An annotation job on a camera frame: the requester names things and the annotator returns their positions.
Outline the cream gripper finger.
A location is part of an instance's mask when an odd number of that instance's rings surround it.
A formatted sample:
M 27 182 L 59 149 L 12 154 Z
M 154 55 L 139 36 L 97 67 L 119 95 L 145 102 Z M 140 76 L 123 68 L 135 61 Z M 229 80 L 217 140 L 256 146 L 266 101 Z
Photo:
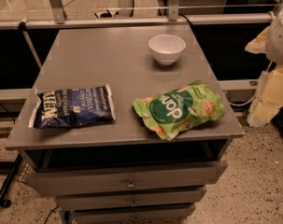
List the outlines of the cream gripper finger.
M 269 32 L 269 27 L 262 30 L 253 40 L 247 43 L 245 46 L 245 51 L 259 54 L 266 53 L 266 41 Z
M 250 127 L 268 124 L 283 107 L 283 65 L 271 72 L 262 72 L 249 108 L 247 122 Z

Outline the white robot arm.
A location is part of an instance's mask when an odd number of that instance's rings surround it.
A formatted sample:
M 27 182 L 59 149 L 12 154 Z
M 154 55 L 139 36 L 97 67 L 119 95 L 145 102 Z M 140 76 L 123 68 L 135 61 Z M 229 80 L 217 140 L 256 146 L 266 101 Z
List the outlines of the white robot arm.
M 258 80 L 247 118 L 251 127 L 269 123 L 283 107 L 283 6 L 270 15 L 271 24 L 245 46 L 245 51 L 264 53 L 270 63 L 276 64 L 273 71 L 263 71 Z

